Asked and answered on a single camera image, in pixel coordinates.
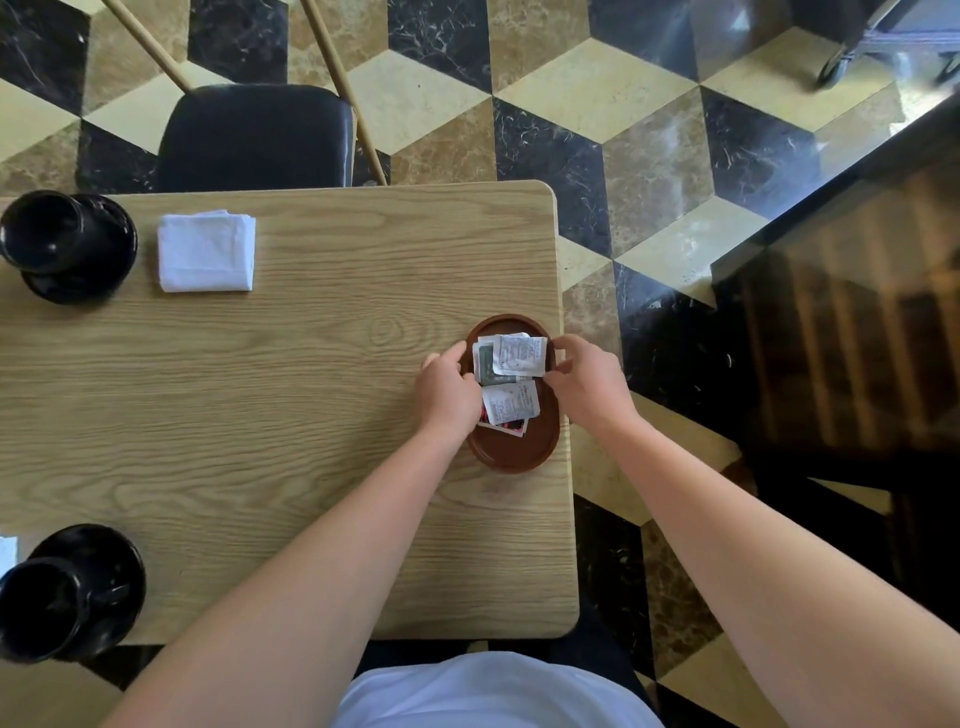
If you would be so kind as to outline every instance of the chair leg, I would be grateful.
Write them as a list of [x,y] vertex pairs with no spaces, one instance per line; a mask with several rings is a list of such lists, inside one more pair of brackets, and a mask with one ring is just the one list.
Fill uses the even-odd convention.
[[357,105],[356,97],[353,95],[353,89],[347,78],[347,71],[333,47],[333,38],[330,37],[330,31],[326,28],[323,17],[320,15],[320,8],[317,7],[316,0],[300,0],[303,5],[303,11],[306,13],[306,19],[313,30],[313,36],[320,46],[320,52],[324,56],[326,69],[330,72],[330,78],[333,79],[333,85],[337,89],[340,98],[345,99],[353,107],[353,113],[356,115],[357,136],[360,140],[360,147],[363,149],[367,160],[370,162],[370,168],[377,182],[383,185],[387,183],[387,176],[383,173],[383,167],[380,166],[380,158],[376,155],[376,147],[370,136],[370,130],[360,113],[360,107]]
[[150,31],[136,19],[133,13],[127,9],[127,6],[120,0],[103,0],[103,3],[110,9],[110,12],[116,15],[117,20],[130,31],[133,39],[156,61],[156,64],[170,77],[170,80],[180,87],[183,93],[189,93],[193,90],[193,86],[180,71],[180,67],[177,66],[173,56],[167,53],[159,41],[150,35]]

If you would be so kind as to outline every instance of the chair seat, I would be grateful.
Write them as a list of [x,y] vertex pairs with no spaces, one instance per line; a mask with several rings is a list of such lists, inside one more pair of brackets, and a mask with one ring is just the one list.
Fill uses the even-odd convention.
[[160,192],[349,187],[353,110],[309,85],[212,85],[185,94],[160,141]]

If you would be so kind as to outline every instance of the wooden table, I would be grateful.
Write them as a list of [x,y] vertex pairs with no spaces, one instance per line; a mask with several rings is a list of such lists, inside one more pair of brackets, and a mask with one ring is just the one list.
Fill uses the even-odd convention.
[[[116,200],[140,253],[109,303],[52,305],[0,265],[0,533],[21,558],[71,523],[130,536],[149,585],[132,643],[176,637],[409,436],[427,352],[495,313],[562,331],[539,182]],[[217,208],[256,217],[254,290],[164,294],[159,216]],[[565,428],[526,475],[461,449],[375,635],[567,631],[569,458]]]

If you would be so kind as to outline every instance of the brown oval tray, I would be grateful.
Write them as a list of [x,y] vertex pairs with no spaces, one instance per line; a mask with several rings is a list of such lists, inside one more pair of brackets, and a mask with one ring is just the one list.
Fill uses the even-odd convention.
[[[460,361],[464,372],[473,371],[473,345],[480,336],[496,333],[529,333],[531,336],[546,336],[546,369],[549,372],[556,364],[553,342],[546,330],[533,319],[515,313],[491,316],[477,324],[467,337],[467,352]],[[542,379],[537,383],[540,399],[540,416],[527,425],[523,437],[514,437],[486,427],[476,427],[467,437],[473,454],[484,465],[503,473],[526,473],[542,465],[553,453],[560,440],[560,405],[553,390]]]

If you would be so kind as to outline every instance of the white shirt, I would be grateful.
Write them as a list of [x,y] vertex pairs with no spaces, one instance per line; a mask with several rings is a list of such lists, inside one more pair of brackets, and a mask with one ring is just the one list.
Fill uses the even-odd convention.
[[662,728],[642,700],[610,680],[499,651],[365,672],[350,684],[333,725]]

